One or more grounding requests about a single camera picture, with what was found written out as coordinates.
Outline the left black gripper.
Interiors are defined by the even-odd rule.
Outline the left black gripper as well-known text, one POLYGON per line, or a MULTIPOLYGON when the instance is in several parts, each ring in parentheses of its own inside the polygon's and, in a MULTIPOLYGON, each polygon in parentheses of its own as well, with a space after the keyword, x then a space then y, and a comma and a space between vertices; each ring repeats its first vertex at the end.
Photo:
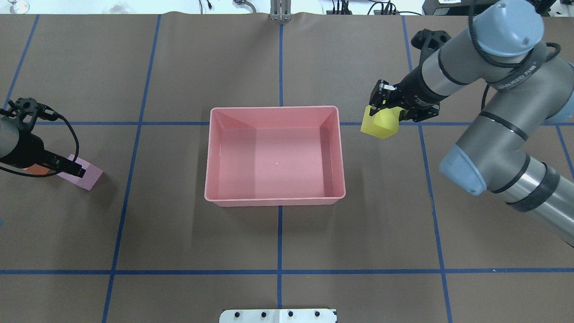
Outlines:
POLYGON ((13 149, 13 166, 16 168, 28 168, 35 164, 50 169, 55 174, 68 174, 77 178, 83 178, 86 169, 76 162, 77 157, 70 158, 56 156, 44 149, 41 138, 29 132, 18 131, 19 139, 13 149))

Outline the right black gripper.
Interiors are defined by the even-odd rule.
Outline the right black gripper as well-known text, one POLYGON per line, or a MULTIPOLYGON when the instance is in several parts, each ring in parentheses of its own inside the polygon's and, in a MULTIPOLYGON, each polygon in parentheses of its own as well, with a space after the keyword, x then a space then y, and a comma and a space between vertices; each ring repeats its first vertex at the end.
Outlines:
POLYGON ((402 108, 400 122, 422 122, 439 115, 441 95, 434 93, 424 81, 422 68, 414 68, 398 84, 392 86, 378 80, 369 98, 372 111, 402 108))

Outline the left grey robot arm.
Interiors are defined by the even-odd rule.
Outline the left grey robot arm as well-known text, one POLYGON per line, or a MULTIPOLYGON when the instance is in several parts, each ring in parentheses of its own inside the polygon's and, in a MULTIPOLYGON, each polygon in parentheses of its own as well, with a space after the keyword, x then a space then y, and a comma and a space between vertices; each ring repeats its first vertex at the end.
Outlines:
POLYGON ((7 118, 2 117, 1 164, 6 164, 18 169, 37 164, 40 167, 48 169, 48 173, 36 175, 14 171, 11 168, 5 167, 1 167, 1 170, 28 178, 49 178, 61 173, 66 173, 82 179, 86 173, 86 169, 76 162, 79 154, 78 137, 68 119, 58 113, 56 114, 56 118, 61 119, 65 123, 74 138, 75 151, 72 160, 46 150, 41 138, 34 135, 31 131, 19 129, 16 125, 16 121, 9 121, 7 118))

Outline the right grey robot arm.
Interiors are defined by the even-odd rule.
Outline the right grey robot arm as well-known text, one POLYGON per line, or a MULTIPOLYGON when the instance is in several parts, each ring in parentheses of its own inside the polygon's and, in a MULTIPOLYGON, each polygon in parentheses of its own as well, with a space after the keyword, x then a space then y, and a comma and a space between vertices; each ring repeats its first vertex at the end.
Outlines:
POLYGON ((567 244, 573 244, 573 184, 522 149, 543 123, 573 115, 573 65, 560 46, 543 41, 543 19, 527 0, 500 0, 475 15, 455 37, 424 29, 412 38, 419 64, 399 83, 375 84, 361 131, 387 138, 400 121, 438 116, 439 104, 476 80, 494 96, 439 164, 473 196, 490 191, 567 244))

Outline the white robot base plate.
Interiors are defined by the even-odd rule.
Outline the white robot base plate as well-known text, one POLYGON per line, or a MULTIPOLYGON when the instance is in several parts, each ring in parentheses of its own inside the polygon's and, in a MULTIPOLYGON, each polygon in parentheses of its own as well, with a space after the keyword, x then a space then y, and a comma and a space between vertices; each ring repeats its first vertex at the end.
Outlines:
POLYGON ((334 309, 236 309, 225 310, 220 323, 336 323, 334 309))

